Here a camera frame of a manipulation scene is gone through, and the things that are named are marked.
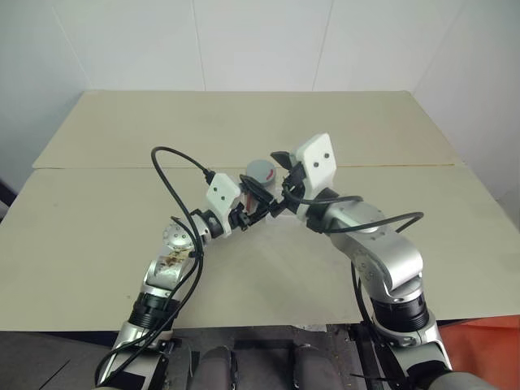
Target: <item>white wall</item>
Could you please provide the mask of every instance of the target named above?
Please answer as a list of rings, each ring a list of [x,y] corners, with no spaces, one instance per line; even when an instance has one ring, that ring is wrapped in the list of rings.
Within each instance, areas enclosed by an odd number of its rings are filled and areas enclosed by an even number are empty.
[[[515,215],[518,3],[0,0],[0,176],[84,89],[407,89]]]

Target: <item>orange object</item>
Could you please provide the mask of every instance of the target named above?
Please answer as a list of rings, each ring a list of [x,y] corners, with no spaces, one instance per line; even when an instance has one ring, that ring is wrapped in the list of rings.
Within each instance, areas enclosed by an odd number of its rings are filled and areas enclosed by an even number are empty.
[[[446,325],[440,334],[455,371],[502,390],[520,389],[520,315]]]

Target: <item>beige tabletop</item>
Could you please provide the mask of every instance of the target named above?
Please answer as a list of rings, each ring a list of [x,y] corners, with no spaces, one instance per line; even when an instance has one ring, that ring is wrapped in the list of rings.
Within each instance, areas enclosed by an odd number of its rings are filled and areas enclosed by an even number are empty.
[[[245,167],[314,134],[340,167],[449,165],[460,159],[408,92],[87,92],[35,168],[151,167],[168,145],[212,167]],[[178,158],[166,167],[189,167]]]
[[[203,206],[198,170],[167,172],[190,209]],[[386,215],[425,212],[403,234],[422,252],[438,319],[520,312],[520,235],[466,167],[340,168],[335,183]],[[35,171],[0,225],[0,330],[119,329],[170,215],[179,211],[153,169]],[[208,246],[175,325],[359,319],[348,259],[284,216]]]

